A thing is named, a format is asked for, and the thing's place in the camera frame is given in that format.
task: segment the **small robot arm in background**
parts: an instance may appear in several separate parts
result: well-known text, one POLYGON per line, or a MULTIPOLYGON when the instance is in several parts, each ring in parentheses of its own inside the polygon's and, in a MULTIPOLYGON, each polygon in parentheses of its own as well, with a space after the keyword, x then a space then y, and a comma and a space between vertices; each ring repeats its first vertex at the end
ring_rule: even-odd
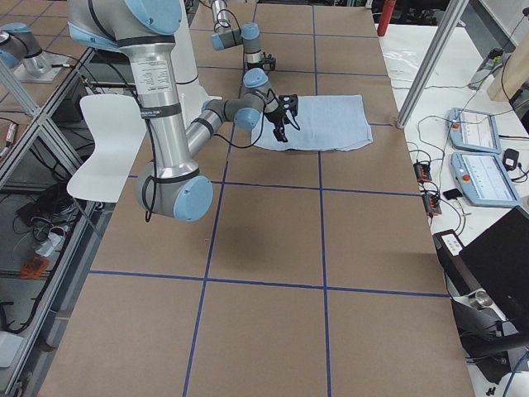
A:
POLYGON ((278 97, 265 72, 252 69, 244 76, 240 99, 204 103, 202 113, 185 128, 170 56, 182 17, 179 0, 69 0, 72 38, 120 51, 131 62, 154 152, 154 160, 138 175, 137 201, 148 214, 192 222, 207 212, 213 197, 212 184, 200 175, 193 157, 222 123, 252 130, 263 113, 284 138, 287 111, 295 116, 297 104, 278 97))
POLYGON ((31 29, 19 22, 0 26, 0 59, 9 69, 22 62, 26 72, 33 77, 51 70, 51 64, 31 29))
POLYGON ((264 69, 268 65, 269 70, 275 70, 276 59, 261 50, 259 26, 254 22, 239 26, 237 22, 237 28, 233 28, 229 15, 233 14, 228 10, 226 1, 210 0, 209 3, 215 31, 212 34, 213 49, 219 51, 242 44, 247 69, 264 69))

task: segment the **black device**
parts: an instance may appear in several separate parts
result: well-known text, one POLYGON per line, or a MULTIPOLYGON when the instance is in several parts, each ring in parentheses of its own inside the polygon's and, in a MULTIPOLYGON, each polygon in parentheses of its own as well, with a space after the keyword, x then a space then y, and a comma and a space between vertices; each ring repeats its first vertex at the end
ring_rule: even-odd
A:
POLYGON ((503 166, 507 171, 514 171, 518 166, 518 157, 520 157, 520 152, 515 151, 514 149, 506 149, 503 153, 503 166))
POLYGON ((529 331, 529 214, 511 209, 460 256, 507 318, 529 331))
POLYGON ((443 196, 445 196, 445 199, 447 200, 453 200, 453 199, 457 199, 459 197, 463 197, 463 194, 461 193, 461 191, 457 188, 455 189, 450 189, 450 190, 446 190, 443 192, 443 196))

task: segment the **red tube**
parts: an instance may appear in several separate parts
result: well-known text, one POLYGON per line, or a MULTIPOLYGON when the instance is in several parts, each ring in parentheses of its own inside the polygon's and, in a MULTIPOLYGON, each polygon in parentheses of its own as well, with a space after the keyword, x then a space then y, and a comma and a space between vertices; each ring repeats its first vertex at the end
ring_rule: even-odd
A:
POLYGON ((393 15, 393 9, 395 8, 395 2, 397 0, 386 0, 384 2, 384 8, 382 9, 382 16, 379 19, 379 29, 377 33, 379 37, 382 37, 386 34, 388 29, 389 22, 391 21, 391 16, 393 15))

